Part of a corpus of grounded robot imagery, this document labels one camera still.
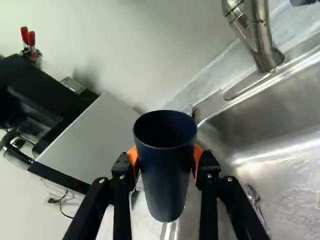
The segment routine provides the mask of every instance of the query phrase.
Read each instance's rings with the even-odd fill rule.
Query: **wall outlet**
[[[60,211],[59,202],[50,203],[49,199],[59,200],[59,199],[61,199],[61,196],[55,195],[51,192],[48,192],[48,194],[46,195],[45,199],[43,200],[43,202],[41,204],[43,206],[50,207],[50,208],[56,209],[57,211]]]

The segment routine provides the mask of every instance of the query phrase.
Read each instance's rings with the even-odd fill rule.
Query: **orange gripper pad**
[[[204,150],[199,147],[199,145],[195,144],[194,145],[194,151],[193,151],[193,158],[194,158],[194,163],[195,163],[195,167],[192,169],[193,170],[193,176],[194,176],[194,180],[197,179],[197,172],[198,172],[198,162],[199,159],[202,155],[202,153],[204,152]],[[128,159],[129,159],[129,163],[133,166],[134,169],[134,176],[137,177],[137,169],[138,169],[138,152],[137,152],[137,148],[136,146],[133,146],[127,153]]]

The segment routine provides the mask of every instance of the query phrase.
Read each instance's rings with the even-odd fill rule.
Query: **black cable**
[[[60,208],[60,212],[62,213],[63,216],[69,218],[69,219],[74,219],[72,216],[68,216],[67,214],[65,214],[63,211],[62,211],[62,207],[61,207],[61,202],[62,200],[67,196],[68,194],[68,189],[66,190],[65,194],[63,195],[63,197],[61,197],[59,200],[57,200],[57,202],[59,202],[59,208]]]

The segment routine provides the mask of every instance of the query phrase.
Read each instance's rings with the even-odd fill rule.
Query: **dark blue cup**
[[[183,112],[157,110],[140,116],[133,133],[149,212],[172,222],[185,206],[197,125]]]

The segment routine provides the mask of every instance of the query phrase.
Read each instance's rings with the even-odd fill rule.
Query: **black appliance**
[[[7,131],[0,147],[32,164],[98,96],[72,91],[18,54],[0,60],[0,128]],[[14,144],[17,139],[31,143],[33,156]]]

